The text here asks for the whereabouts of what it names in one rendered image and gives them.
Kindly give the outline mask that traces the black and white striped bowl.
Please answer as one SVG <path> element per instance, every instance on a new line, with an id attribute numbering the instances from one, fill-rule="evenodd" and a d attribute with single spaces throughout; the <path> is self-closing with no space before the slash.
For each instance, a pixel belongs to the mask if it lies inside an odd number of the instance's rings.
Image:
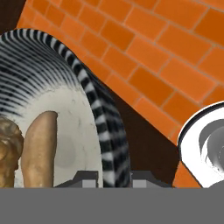
<path id="1" fill-rule="evenodd" d="M 100 187 L 130 185 L 126 132 L 107 88 L 55 37 L 7 31 L 0 35 L 0 116 L 26 132 L 46 111 L 58 115 L 56 186 L 78 171 L 95 174 Z"/>

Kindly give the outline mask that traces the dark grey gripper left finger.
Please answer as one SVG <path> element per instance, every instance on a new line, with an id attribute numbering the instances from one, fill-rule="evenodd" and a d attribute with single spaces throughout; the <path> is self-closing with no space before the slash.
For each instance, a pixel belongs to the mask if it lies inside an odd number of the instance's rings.
<path id="1" fill-rule="evenodd" d="M 59 184 L 58 187 L 97 188 L 97 180 L 97 171 L 77 171 L 73 179 L 69 179 L 64 183 Z"/>

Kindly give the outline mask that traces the white and grey plate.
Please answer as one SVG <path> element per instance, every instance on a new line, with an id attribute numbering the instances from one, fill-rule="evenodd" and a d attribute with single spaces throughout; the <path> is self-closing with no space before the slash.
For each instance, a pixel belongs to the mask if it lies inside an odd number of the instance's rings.
<path id="1" fill-rule="evenodd" d="M 205 106 L 185 122 L 178 151 L 201 187 L 224 185 L 224 101 Z"/>

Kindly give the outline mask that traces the tan sweet potato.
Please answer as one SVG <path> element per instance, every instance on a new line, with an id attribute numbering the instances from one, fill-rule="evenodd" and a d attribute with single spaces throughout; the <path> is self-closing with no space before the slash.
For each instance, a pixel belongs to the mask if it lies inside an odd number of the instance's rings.
<path id="1" fill-rule="evenodd" d="M 53 186 L 57 117 L 57 113 L 53 111 L 38 115 L 25 134 L 21 157 L 24 187 Z"/>

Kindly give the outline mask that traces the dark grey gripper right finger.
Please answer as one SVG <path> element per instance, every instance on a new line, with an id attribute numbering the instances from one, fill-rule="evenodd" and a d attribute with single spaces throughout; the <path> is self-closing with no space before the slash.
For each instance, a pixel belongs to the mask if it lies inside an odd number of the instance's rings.
<path id="1" fill-rule="evenodd" d="M 171 188 L 171 184 L 155 178 L 150 171 L 132 171 L 131 184 L 133 188 Z"/>

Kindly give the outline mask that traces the golden brown chicken drumstick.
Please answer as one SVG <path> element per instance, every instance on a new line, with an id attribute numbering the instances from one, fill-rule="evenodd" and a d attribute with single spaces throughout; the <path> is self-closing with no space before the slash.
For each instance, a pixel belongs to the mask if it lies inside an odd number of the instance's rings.
<path id="1" fill-rule="evenodd" d="M 0 188 L 13 187 L 24 138 L 19 127 L 0 116 Z"/>

